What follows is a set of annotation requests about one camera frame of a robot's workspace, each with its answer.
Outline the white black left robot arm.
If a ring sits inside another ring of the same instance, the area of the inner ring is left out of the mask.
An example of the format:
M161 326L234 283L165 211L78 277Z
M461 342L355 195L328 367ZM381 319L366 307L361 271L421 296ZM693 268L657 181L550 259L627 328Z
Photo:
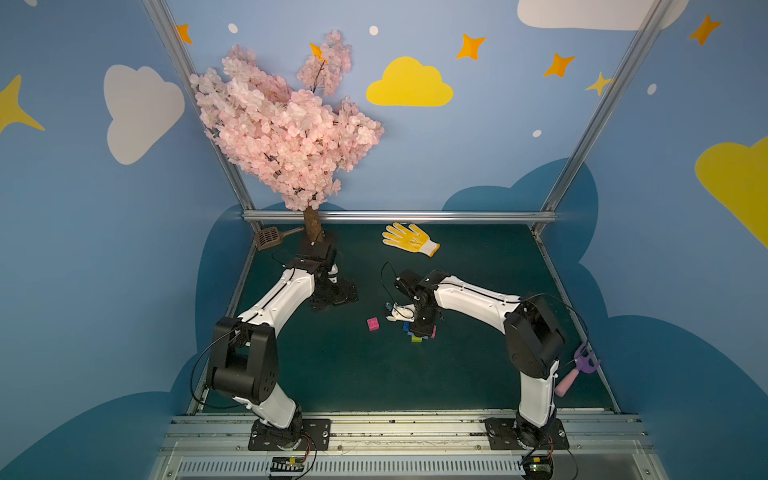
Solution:
M206 385L254 413L267 427L290 431L300 407L278 385L277 338L296 310L314 312L357 300L355 283L339 276L335 238L305 238L275 285L238 316L215 326Z

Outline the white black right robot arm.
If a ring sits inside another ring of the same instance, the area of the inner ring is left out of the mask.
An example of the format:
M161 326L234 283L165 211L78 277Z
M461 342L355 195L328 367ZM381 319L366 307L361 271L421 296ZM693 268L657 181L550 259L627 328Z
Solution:
M435 320L445 310L474 318L502 333L510 360L520 373L518 426L542 431L551 425L556 416L555 379L566 338L540 294L502 294L439 270L424 277L405 270L395 277L395 287L409 303L393 304L388 319L408 323L415 338L429 337Z

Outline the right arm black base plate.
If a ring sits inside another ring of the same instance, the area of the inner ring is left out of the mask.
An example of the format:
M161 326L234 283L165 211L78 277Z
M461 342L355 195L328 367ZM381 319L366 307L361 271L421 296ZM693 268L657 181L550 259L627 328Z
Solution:
M492 450L568 450L570 443L565 428L556 416L537 427L522 419L491 417L483 420Z

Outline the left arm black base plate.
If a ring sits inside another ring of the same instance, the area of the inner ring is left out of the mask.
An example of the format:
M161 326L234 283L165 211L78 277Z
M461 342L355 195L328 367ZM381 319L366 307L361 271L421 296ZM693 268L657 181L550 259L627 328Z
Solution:
M303 419L286 429L268 425L259 420L251 428L247 448L249 451L327 451L332 421L328 418Z

